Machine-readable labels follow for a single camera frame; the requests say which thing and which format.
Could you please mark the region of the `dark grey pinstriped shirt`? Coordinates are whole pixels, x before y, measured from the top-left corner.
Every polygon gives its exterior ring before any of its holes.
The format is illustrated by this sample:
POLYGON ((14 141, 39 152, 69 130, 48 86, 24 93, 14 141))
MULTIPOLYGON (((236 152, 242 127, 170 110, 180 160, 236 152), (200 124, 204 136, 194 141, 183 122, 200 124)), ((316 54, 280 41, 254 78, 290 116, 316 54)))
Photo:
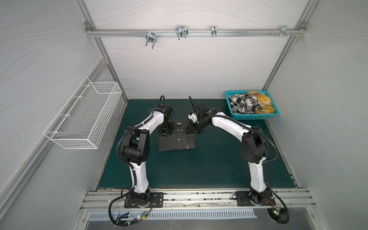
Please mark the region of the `dark grey pinstriped shirt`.
POLYGON ((158 137, 158 151, 191 150, 196 148, 195 134, 187 134, 188 121, 173 121, 173 132, 164 135, 160 132, 158 137))

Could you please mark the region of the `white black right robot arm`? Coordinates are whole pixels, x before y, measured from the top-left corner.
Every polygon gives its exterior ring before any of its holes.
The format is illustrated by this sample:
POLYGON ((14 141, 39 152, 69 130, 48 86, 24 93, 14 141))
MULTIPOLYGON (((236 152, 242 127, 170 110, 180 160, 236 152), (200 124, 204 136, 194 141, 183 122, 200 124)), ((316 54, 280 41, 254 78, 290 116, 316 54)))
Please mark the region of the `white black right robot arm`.
POLYGON ((190 121, 186 132, 201 134, 208 126, 213 125, 236 137, 242 145, 242 155, 249 165, 251 181, 248 197, 255 206, 263 204, 270 194, 264 172, 268 152, 267 144, 273 144, 273 142, 264 135, 259 126, 245 125, 216 108, 208 109, 203 103, 195 104, 192 99, 190 102, 193 111, 188 115, 190 121))

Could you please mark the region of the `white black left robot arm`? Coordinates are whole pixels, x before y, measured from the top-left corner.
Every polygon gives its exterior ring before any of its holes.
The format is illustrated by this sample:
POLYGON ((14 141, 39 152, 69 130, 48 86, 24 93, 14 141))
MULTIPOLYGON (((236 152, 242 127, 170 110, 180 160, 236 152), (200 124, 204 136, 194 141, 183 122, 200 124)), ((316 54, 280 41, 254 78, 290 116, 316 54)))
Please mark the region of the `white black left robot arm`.
POLYGON ((135 126, 126 128, 117 144, 117 158, 128 165, 132 180, 129 197, 136 206, 148 205, 150 186, 147 179, 146 161, 150 154, 150 135, 156 128, 163 126, 163 133, 172 133, 169 118, 172 107, 161 104, 149 111, 149 116, 135 126))

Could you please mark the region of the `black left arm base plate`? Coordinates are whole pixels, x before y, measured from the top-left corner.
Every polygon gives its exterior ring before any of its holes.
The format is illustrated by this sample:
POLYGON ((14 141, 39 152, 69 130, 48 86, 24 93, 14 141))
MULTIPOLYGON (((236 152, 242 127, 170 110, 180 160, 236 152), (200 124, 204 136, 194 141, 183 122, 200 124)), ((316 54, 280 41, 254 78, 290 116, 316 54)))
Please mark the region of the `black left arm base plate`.
POLYGON ((150 191, 146 193, 133 192, 127 195, 124 203, 124 208, 142 209, 142 208, 162 208, 163 207, 163 193, 150 191))

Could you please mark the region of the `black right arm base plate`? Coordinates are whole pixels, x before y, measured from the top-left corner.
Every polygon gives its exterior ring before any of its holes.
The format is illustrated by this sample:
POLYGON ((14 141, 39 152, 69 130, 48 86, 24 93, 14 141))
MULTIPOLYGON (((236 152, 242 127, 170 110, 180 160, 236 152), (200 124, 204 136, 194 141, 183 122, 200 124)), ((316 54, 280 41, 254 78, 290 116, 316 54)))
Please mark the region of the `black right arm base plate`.
POLYGON ((251 206, 272 206, 275 205, 273 195, 270 191, 265 190, 262 193, 257 191, 236 191, 233 199, 239 207, 251 206))

